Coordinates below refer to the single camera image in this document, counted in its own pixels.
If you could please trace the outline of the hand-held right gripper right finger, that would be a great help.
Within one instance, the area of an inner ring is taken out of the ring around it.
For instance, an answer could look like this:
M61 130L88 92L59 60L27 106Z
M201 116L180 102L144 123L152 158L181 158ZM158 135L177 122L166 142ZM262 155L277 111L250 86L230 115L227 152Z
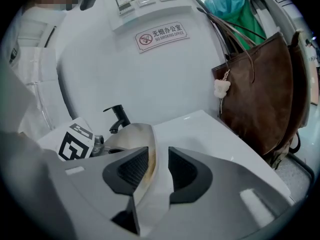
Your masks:
M169 209L154 240L239 240L280 217L290 201L246 167L169 147Z

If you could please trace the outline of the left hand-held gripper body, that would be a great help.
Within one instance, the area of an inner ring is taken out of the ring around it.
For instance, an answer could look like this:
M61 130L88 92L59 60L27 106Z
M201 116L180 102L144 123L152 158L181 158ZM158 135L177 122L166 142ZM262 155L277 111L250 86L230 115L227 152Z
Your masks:
M106 145L104 137L95 134L81 117L59 127L56 137L55 151L62 161L88 159L124 150L117 146Z

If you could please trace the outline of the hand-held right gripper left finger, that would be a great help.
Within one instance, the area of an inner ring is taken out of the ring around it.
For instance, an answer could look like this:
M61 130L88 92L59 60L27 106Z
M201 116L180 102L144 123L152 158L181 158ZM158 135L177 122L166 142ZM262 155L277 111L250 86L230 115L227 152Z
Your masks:
M148 147L87 159L46 162L76 240L141 240L134 192L147 168Z

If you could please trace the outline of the black faucet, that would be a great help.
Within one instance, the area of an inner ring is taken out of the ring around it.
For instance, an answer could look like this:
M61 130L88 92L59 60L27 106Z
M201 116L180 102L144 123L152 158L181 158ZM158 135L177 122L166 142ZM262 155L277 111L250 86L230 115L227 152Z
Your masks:
M119 127L125 128L126 126L130 125L131 122L127 117L127 114L121 104L114 105L112 107L106 108L103 112L112 110L115 116L117 117L117 121L110 127L109 132L111 134L117 134L119 131Z

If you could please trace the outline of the white sink basin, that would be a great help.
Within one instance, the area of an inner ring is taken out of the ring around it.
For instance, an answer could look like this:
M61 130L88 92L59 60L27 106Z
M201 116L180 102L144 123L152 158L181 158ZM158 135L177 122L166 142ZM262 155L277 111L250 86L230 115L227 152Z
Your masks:
M44 159L47 167L47 155L56 154L58 157L55 150L57 129L39 140L40 146L45 149ZM173 178L168 167L169 147L199 152L244 166L289 200L291 208L285 213L239 240L270 238L288 220L289 212L294 205L289 189L247 144L219 121L199 110L155 125L153 129L157 140L158 170L144 205L140 208L135 206L141 240L154 240L154 230L169 210L169 197L174 190ZM46 225L58 240L77 240L73 223L51 180L49 167L48 178L50 186L46 191L49 195L45 212Z

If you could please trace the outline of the brown leather bag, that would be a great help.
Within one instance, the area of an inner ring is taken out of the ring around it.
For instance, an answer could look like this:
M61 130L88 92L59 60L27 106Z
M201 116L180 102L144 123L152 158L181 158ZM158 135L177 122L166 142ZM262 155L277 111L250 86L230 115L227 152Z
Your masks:
M229 70L220 119L260 156L283 147L307 120L309 86L299 35L286 43L276 33L212 69L215 80Z

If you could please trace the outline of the white bear bag charm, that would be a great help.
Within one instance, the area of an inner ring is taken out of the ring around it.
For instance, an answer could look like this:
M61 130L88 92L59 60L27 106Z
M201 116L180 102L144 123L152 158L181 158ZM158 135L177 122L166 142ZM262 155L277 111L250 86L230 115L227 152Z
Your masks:
M222 79L215 79L214 80L214 95L219 98L223 99L231 86L231 82L228 81L229 70L224 74Z

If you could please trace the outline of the person in white coat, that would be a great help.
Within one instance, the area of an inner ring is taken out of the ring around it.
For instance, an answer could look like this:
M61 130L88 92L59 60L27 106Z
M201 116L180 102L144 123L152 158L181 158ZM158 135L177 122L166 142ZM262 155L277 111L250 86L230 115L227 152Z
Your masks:
M51 34L62 11L21 8L0 40L0 131L34 141L70 122L57 72Z

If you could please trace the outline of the row of hanging clothes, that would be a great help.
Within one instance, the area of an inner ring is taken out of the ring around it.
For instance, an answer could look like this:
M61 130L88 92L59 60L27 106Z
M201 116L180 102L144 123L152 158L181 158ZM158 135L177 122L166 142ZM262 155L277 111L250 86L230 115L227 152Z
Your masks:
M291 34L299 30L275 0L204 0L204 4L210 13L232 23L257 45L276 32L289 40Z

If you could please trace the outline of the no smoking wall sign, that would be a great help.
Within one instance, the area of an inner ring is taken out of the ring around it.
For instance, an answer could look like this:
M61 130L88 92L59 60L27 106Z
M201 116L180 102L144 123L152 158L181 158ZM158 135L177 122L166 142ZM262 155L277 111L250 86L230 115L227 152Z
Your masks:
M139 53L189 38L183 25L177 21L144 30L134 37Z

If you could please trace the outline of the white wall unit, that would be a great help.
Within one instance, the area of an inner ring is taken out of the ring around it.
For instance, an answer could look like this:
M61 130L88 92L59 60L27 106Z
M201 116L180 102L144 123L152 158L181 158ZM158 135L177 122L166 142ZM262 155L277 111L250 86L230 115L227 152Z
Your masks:
M124 27L148 22L158 17L189 12L191 0L151 0L140 6L138 0L105 0L107 19L112 31L121 32Z

